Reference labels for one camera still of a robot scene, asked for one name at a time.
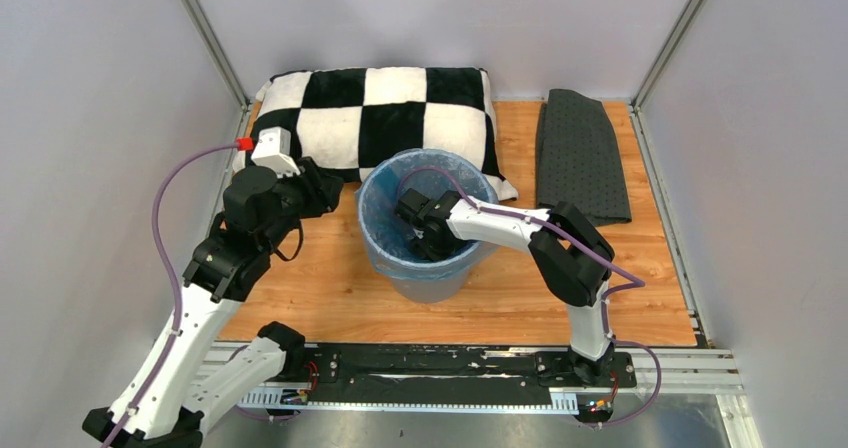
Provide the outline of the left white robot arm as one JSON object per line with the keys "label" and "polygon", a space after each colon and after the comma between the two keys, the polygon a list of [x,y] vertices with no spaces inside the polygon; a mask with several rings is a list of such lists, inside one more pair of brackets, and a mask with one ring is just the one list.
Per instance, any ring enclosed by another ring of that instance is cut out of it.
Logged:
{"label": "left white robot arm", "polygon": [[182,276],[166,268],[175,290],[171,319],[123,393],[91,410],[82,429],[104,447],[198,447],[236,404],[264,381],[313,374],[305,338],[270,322],[202,382],[197,372],[219,333],[270,269],[287,235],[333,212],[342,179],[311,158],[291,176],[248,166],[224,190],[222,209],[194,249]]}

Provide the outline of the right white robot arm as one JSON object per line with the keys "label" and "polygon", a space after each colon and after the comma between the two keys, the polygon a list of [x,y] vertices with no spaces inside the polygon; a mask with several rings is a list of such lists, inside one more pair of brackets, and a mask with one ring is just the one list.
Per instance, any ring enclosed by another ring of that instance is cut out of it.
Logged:
{"label": "right white robot arm", "polygon": [[412,251],[432,262],[452,257],[470,242],[530,255],[548,290],[566,305],[568,360],[575,379],[592,386],[610,374],[614,348],[601,296],[609,286],[615,254],[573,204],[527,210],[453,190],[433,199],[409,188],[396,202],[395,214],[414,230]]}

